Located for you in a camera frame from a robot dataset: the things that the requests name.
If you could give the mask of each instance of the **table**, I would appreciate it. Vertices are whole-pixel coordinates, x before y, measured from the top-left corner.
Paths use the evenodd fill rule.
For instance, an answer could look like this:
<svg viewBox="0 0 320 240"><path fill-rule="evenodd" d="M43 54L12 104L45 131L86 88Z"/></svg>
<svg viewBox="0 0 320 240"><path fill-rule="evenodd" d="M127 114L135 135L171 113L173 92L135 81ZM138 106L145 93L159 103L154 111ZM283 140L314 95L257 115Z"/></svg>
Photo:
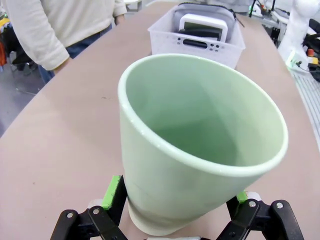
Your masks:
<svg viewBox="0 0 320 240"><path fill-rule="evenodd" d="M150 54L147 28L173 5L152 4L87 48L34 97L0 139L0 239L49 239L61 211L84 211L91 200L103 197L112 175L123 173L118 80L132 62ZM310 120L264 28L240 18L246 50L237 70L273 98L289 129L283 162L248 190L267 204L290 202L305 239L318 239L320 154ZM229 220L224 205L172 237L214 240ZM127 208L120 229L129 239L146 239ZM247 239L263 237L252 232Z"/></svg>

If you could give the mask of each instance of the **hand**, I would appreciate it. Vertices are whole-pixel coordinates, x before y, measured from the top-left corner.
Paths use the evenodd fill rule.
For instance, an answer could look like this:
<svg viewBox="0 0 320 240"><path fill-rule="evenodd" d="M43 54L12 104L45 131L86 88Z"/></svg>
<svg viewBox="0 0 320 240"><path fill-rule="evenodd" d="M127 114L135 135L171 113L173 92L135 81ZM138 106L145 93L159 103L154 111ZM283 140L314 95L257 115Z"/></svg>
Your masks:
<svg viewBox="0 0 320 240"><path fill-rule="evenodd" d="M60 72L65 66L67 66L72 61L72 58L69 57L67 60L65 60L60 66L55 68L53 70L54 74L56 75L58 72Z"/></svg>
<svg viewBox="0 0 320 240"><path fill-rule="evenodd" d="M126 20L125 15L122 14L122 15L116 16L114 18L114 23L115 23L115 25L119 25L119 24L123 23L125 20Z"/></svg>

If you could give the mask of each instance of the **white plastic basket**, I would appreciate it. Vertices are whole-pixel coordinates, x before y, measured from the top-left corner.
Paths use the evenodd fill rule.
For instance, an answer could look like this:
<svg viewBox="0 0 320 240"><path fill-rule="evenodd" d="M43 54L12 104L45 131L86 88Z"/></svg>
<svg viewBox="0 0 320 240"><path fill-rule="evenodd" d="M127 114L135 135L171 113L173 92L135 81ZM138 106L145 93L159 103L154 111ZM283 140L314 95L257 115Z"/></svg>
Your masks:
<svg viewBox="0 0 320 240"><path fill-rule="evenodd" d="M235 69L242 51L246 48L239 23L235 23L229 43L175 33L173 32L173 15L176 8L176 6L172 8L149 27L152 54L173 53L195 55L214 60ZM203 47L186 45L190 40L201 42Z"/></svg>

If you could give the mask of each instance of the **cup rim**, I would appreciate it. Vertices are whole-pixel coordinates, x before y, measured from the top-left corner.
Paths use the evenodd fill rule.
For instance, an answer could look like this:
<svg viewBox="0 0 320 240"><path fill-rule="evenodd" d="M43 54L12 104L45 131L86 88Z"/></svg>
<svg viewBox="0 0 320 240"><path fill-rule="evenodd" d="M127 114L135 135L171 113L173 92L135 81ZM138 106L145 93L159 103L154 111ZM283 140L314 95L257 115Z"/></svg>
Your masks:
<svg viewBox="0 0 320 240"><path fill-rule="evenodd" d="M254 85L258 91L260 91L273 105L275 111L277 112L279 119L282 124L282 134L283 134L283 141L282 146L280 150L277 152L277 154L271 158L270 160L253 165L253 166L230 166L230 165L223 165L215 162L211 162L205 159L202 159L200 157L194 156L190 153L187 153L174 145L170 144L160 136L158 136L155 132L153 132L136 114L136 112L133 110L127 96L126 86L127 86L127 79L130 73L140 64L142 64L145 61L151 60L151 59L158 59L158 58L168 58L168 57L183 57L183 58L190 58L190 59L198 59L201 61L210 62L213 65L218 65L220 68L224 68L228 71L233 71L234 73L238 74L240 77L242 77L244 80L250 82L252 85ZM284 158L289 144L289 133L287 124L285 122L285 119L279 110L276 103L271 99L271 97L254 81L243 75L242 73L223 65L219 62L194 56L194 55L187 55L187 54L180 54L180 53L165 53L165 54L156 54L156 55L150 55L146 56L144 58L141 58L134 63L132 63L122 74L120 77L120 81L118 84L118 98L119 98L119 104L122 108L125 116L129 119L129 121L132 123L133 127L137 130L139 134L141 134L145 139L147 139L153 146L155 146L158 149L161 149L165 154L169 155L170 157L176 159L177 161L190 166L194 169L209 173L209 174L215 174L219 176L225 176L225 177L254 177L254 176L260 176L267 172L269 172L271 169L276 167Z"/></svg>

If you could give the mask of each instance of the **device in basket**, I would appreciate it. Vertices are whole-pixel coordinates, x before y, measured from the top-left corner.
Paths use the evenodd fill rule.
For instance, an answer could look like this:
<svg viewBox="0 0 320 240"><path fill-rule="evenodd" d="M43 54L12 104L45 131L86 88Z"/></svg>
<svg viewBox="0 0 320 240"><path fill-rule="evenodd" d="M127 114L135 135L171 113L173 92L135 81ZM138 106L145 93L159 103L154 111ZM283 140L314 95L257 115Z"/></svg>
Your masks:
<svg viewBox="0 0 320 240"><path fill-rule="evenodd" d="M228 25L218 18L188 13L180 19L179 33L210 38L225 43Z"/></svg>

